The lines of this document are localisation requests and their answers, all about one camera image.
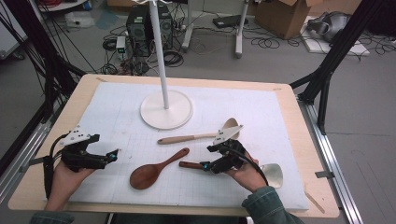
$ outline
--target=person's right hand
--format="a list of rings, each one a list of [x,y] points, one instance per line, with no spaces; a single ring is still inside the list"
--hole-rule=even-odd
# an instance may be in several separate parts
[[[259,164],[259,161],[251,158],[247,152],[245,156],[252,159],[256,164]],[[257,189],[267,186],[262,176],[248,162],[245,162],[239,170],[229,170],[225,174],[230,175],[239,185],[252,193]]]
[[[52,190],[45,210],[62,211],[70,196],[78,189],[82,181],[93,172],[93,169],[81,169],[75,173],[63,161],[59,161],[54,171]]]

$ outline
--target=sleeve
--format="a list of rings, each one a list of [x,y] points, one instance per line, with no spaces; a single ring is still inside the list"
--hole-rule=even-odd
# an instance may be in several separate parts
[[[242,206],[247,209],[255,224],[304,224],[285,210],[273,187],[257,189],[247,196]]]
[[[70,224],[74,217],[63,212],[37,212],[30,219],[30,224]]]

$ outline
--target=black cable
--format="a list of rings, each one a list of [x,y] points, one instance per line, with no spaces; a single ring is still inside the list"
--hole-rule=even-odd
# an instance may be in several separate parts
[[[225,31],[225,30],[217,30],[217,29],[213,29],[213,28],[207,28],[207,27],[200,27],[200,26],[194,26],[194,30],[208,30],[211,32],[216,32],[216,33],[225,33],[225,34],[229,34],[232,33],[236,27],[232,27],[233,29],[231,31]]]
[[[117,39],[113,39],[113,38],[106,39],[102,44],[103,49],[110,51],[116,50],[116,46],[117,46]]]
[[[50,18],[50,20],[52,21],[52,24],[53,24],[53,23],[54,23],[54,20],[53,20],[53,18],[51,17],[51,15],[49,14],[49,9],[48,9],[47,5],[46,5],[46,4],[43,5],[42,8],[48,13],[49,18]],[[55,46],[57,47],[58,51],[61,53],[62,57],[65,56],[65,57],[66,57],[66,60],[69,61],[69,59],[67,58],[66,51],[64,50],[64,44],[63,44],[61,38],[59,37],[58,29],[55,29],[55,30],[54,30],[54,32],[56,33],[56,35],[54,35],[54,34],[50,31],[50,28],[48,27],[47,23],[46,23],[46,22],[44,22],[44,23],[45,23],[45,25],[47,26],[47,28],[49,29],[50,36],[51,36],[52,39],[54,40],[53,42],[54,42]],[[58,37],[58,39],[59,39],[59,41],[60,41],[60,45],[62,46],[62,49],[64,50],[64,53],[62,53],[61,48],[58,46],[58,42],[55,41],[55,36]]]
[[[110,58],[108,58],[107,52],[108,50],[106,50],[105,54],[105,65],[100,68],[101,73],[104,75],[116,75],[119,71],[117,70],[116,66],[114,66],[114,64],[110,63],[116,51],[114,50]]]
[[[50,147],[50,150],[49,150],[49,156],[50,156],[51,158],[53,158],[53,150],[55,149],[56,144],[57,144],[61,139],[66,138],[67,135],[69,135],[69,133],[62,134],[62,135],[59,136],[57,139],[55,139],[55,141],[52,143],[52,146]]]
[[[228,150],[230,150],[232,153],[236,154],[237,156],[241,157],[242,159],[244,159],[244,160],[247,161],[248,163],[250,163],[250,165],[252,165],[252,166],[254,167],[254,169],[262,176],[262,179],[264,179],[265,184],[266,184],[267,186],[269,186],[269,185],[268,185],[267,177],[265,176],[264,172],[262,171],[262,169],[260,168],[260,166],[259,166],[258,164],[256,164],[256,162],[254,162],[253,160],[251,160],[251,157],[250,157],[250,159],[249,159],[249,158],[246,157],[244,154],[242,154],[242,153],[240,153],[239,151],[234,150],[234,149],[232,149],[232,148],[228,148]]]
[[[143,76],[149,70],[149,65],[146,62],[137,62],[132,65],[132,70],[135,71],[138,76]]]
[[[246,33],[252,33],[255,35],[263,35],[263,36],[255,36],[255,37],[247,37]],[[278,49],[280,47],[281,38],[271,34],[270,32],[258,32],[254,30],[245,30],[242,32],[242,36],[245,39],[250,39],[251,45],[257,45],[262,49]]]
[[[0,2],[3,10],[6,12],[7,11],[3,5],[2,2]],[[24,48],[27,56],[31,60],[33,67],[35,68],[35,74],[37,75],[38,83],[40,85],[41,90],[44,92],[44,86],[43,83],[41,82],[41,78],[39,76],[41,75],[42,77],[44,76],[44,72],[42,68],[44,67],[44,64],[39,60],[39,56],[23,41],[22,37],[18,34],[18,32],[15,31],[13,28],[12,22],[9,19],[9,16],[7,14],[8,21],[4,17],[2,13],[0,13],[0,22],[3,23],[3,25],[8,29],[8,31],[14,36],[14,38],[17,40],[17,42]]]
[[[57,22],[55,22],[55,24],[58,26],[59,29],[61,29],[64,36],[66,36],[66,38],[70,41],[70,43],[73,45],[73,47],[78,51],[79,55],[81,55],[81,57],[84,59],[84,61],[90,66],[91,69],[93,69],[93,66],[90,64],[90,62],[88,62],[87,58],[85,58],[84,54],[81,53],[81,51],[77,48],[77,46],[74,44],[74,42],[70,39],[70,37],[64,32],[62,27]]]
[[[176,51],[166,51],[163,53],[163,61],[165,66],[179,67],[184,63],[183,56]]]

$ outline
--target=spoon handle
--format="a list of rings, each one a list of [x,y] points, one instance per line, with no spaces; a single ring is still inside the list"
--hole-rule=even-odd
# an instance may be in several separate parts
[[[184,168],[191,168],[197,170],[204,170],[204,166],[201,163],[189,162],[189,161],[180,161],[178,166]]]
[[[160,165],[163,168],[166,165],[168,165],[169,163],[171,163],[173,161],[177,161],[178,159],[186,156],[187,154],[189,154],[189,152],[190,152],[190,149],[187,148],[187,147],[184,147],[179,152],[177,152],[175,155],[173,155],[171,158],[169,158],[167,161],[164,161],[164,162],[160,163]]]
[[[165,137],[165,138],[159,139],[157,141],[157,143],[160,145],[166,145],[166,144],[186,142],[186,141],[190,141],[190,140],[194,140],[194,139],[198,139],[198,138],[207,138],[207,137],[216,137],[216,133],[202,133],[202,134],[196,134],[196,135]]]

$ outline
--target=wooden ladle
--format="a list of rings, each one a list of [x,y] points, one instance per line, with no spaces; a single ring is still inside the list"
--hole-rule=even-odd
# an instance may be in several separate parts
[[[223,129],[226,128],[232,128],[238,126],[238,122],[234,118],[227,119],[225,121]],[[176,136],[176,137],[165,137],[162,139],[159,139],[157,141],[158,144],[160,145],[165,145],[165,144],[173,144],[173,143],[179,143],[179,142],[185,142],[185,141],[190,141],[194,139],[199,139],[199,138],[209,138],[209,137],[216,137],[218,133],[202,133],[202,134],[196,134],[196,135],[185,135],[185,136]],[[232,139],[238,138],[239,133],[236,133]]]
[[[185,147],[174,156],[169,158],[167,161],[158,164],[146,164],[135,169],[131,173],[131,177],[129,178],[129,182],[132,188],[148,189],[151,185],[154,184],[154,182],[157,180],[158,176],[166,165],[186,156],[187,154],[189,154],[189,152],[190,150]]]

